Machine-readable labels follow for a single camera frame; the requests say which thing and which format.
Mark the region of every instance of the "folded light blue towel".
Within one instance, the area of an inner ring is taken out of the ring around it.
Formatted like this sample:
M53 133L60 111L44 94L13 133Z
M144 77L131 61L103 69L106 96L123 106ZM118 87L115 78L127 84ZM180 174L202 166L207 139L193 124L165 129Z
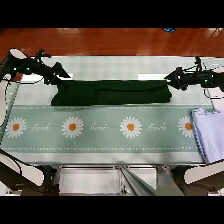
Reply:
M224 159L224 111L192 111L193 130L206 163Z

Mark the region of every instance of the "folded fabric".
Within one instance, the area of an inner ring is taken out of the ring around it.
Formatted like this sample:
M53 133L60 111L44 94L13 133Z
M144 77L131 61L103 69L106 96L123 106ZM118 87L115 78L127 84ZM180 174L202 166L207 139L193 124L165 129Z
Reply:
M192 111L197 144L207 163L224 159L224 112Z
M52 106L167 103L172 97L165 80L66 80L57 87Z

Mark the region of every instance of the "yellow flower center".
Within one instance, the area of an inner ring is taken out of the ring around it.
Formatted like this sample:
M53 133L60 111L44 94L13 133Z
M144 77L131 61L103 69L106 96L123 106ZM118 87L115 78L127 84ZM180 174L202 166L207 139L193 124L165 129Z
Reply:
M12 129L13 129L13 131L18 131L19 130L19 124L14 124L13 126L12 126Z
M135 126L133 124L128 124L128 130L133 131L135 129Z
M70 124L70 125L69 125L69 129L70 129L71 131L74 131L74 130L76 129L76 124Z
M186 124L185 124L185 128L186 128L188 131L192 130L192 124L190 124L190 123L186 123Z

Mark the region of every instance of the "folded green cloth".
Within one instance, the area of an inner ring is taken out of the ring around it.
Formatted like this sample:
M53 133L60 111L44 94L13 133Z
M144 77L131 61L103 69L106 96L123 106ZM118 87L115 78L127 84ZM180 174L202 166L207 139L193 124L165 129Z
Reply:
M52 106L149 104L170 102L166 81L75 81L58 85Z

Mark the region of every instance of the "white daisy print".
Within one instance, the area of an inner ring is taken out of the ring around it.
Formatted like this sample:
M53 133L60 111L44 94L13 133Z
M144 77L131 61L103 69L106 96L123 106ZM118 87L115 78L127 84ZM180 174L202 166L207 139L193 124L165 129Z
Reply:
M125 119L123 119L120 127L120 131L123 131L123 135L125 135L126 138L130 139L139 136L142 130L140 121L134 117L126 117Z
M62 131L64 132L63 135L66 135L66 138L75 138L82 134L84 124L81 119L78 117L69 117L63 122Z
M192 131L192 124L190 122L190 117L182 117L178 121L178 130L182 132L182 135L185 137L192 138L193 137L193 131Z
M26 121L22 117L14 117L7 123L5 132L8 138L17 138L27 128Z

